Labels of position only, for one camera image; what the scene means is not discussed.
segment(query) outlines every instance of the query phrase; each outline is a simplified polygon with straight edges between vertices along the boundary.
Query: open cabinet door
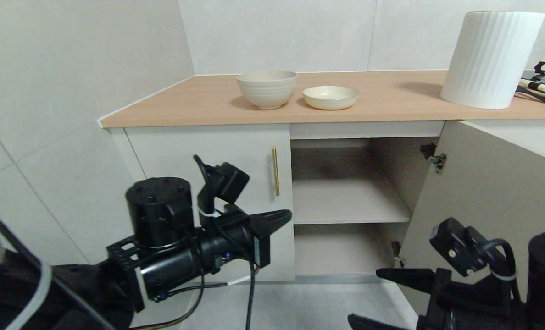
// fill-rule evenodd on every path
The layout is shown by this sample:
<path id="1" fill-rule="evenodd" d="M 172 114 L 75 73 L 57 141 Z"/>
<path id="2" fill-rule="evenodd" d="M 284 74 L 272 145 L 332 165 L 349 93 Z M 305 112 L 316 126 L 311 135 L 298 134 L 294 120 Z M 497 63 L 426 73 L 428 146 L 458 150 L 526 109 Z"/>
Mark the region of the open cabinet door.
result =
<path id="1" fill-rule="evenodd" d="M 449 268 L 432 248 L 432 228 L 448 217 L 473 226 L 489 240 L 513 247 L 522 299 L 528 287 L 528 243 L 545 232 L 545 158 L 460 121 L 447 121 L 436 154 L 447 154 L 441 174 L 431 169 L 403 241 L 405 268 Z M 455 281 L 476 282 L 489 270 Z M 425 314 L 428 294 L 401 287 L 413 309 Z"/>

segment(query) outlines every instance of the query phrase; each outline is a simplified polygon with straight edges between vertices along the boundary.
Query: ribbed vase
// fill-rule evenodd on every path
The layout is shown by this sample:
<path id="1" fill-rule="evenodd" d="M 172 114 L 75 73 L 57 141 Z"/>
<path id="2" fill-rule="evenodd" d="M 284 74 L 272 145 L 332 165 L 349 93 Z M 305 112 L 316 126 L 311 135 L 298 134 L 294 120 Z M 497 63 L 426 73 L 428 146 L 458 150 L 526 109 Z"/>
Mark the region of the ribbed vase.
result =
<path id="1" fill-rule="evenodd" d="M 470 12 L 442 88 L 442 99 L 484 109 L 509 107 L 545 14 Z"/>

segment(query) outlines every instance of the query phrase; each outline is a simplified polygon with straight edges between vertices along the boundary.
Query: cream bowl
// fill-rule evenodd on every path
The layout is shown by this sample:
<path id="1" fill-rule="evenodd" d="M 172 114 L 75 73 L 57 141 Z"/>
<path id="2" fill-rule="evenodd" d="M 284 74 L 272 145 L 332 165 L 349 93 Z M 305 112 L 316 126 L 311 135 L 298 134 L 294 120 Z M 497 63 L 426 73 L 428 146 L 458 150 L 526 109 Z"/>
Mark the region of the cream bowl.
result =
<path id="1" fill-rule="evenodd" d="M 297 86 L 290 71 L 252 71 L 236 77 L 242 95 L 260 109 L 276 109 L 289 101 Z"/>
<path id="2" fill-rule="evenodd" d="M 317 86 L 303 91 L 303 98 L 310 107 L 322 110 L 340 110 L 356 103 L 360 92 L 342 86 Z"/>

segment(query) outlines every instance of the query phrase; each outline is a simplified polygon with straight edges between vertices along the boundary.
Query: floor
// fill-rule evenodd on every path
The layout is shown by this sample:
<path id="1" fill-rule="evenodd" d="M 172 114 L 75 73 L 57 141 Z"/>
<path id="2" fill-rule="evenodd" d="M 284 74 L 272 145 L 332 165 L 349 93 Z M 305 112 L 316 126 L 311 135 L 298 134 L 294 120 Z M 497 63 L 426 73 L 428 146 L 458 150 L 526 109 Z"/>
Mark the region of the floor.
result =
<path id="1" fill-rule="evenodd" d="M 180 330 L 243 330 L 248 285 L 205 290 L 201 304 Z M 198 292 L 193 294 L 195 302 Z M 350 330 L 356 313 L 415 329 L 417 314 L 394 283 L 256 285 L 254 330 Z"/>

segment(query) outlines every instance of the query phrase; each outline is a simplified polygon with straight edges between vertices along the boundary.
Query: cabinet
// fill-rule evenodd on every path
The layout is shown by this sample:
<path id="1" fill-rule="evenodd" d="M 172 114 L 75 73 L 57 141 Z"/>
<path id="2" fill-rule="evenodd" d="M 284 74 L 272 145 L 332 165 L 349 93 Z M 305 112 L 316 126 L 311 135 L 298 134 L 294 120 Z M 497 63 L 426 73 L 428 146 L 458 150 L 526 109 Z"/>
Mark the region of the cabinet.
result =
<path id="1" fill-rule="evenodd" d="M 440 124 L 406 125 L 128 128 L 135 157 L 125 159 L 145 177 L 186 178 L 195 193 L 203 178 L 193 154 L 209 164 L 228 161 L 251 176 L 237 201 L 242 209 L 291 209 L 293 221 L 272 237 L 272 262 L 258 275 L 260 281 L 290 281 L 296 275 L 372 277 L 375 269 L 394 266 L 392 242 L 402 243 L 399 256 L 407 268 L 450 268 L 428 239 L 434 226 L 455 217 L 486 238 L 512 244 L 525 295 L 528 242 L 545 231 L 545 151 L 533 152 L 529 141 L 512 143 L 491 133 L 490 123 L 447 121 L 441 135 Z M 539 144 L 545 129 L 529 132 Z M 448 156 L 441 174 L 419 153 L 421 144 L 431 142 L 438 145 L 436 153 Z M 271 148 L 278 153 L 280 196 Z M 232 280 L 248 270 L 235 261 L 209 280 Z M 486 274 L 455 275 L 455 280 L 476 282 Z M 418 313 L 425 312 L 428 295 L 402 291 Z"/>
<path id="2" fill-rule="evenodd" d="M 227 161 L 250 175 L 236 202 L 247 213 L 293 209 L 289 124 L 137 127 L 126 129 L 126 134 L 145 176 L 174 176 L 189 181 L 195 207 L 196 195 L 204 185 L 192 158 L 197 154 L 206 164 Z M 272 148 L 277 149 L 279 196 L 275 194 Z M 260 271 L 258 280 L 294 280 L 292 222 L 271 237 L 271 246 L 271 264 Z M 232 263 L 218 274 L 207 276 L 206 281 L 229 281 L 249 275 L 245 261 Z"/>
<path id="3" fill-rule="evenodd" d="M 545 157 L 485 132 L 478 125 L 447 121 L 437 153 L 448 158 L 441 175 L 430 170 L 400 256 L 406 268 L 450 268 L 429 244 L 431 229 L 447 217 L 474 226 L 486 238 L 513 247 L 522 297 L 528 288 L 528 243 L 545 232 Z M 456 281 L 476 282 L 487 270 Z M 428 295 L 401 288 L 417 313 Z"/>

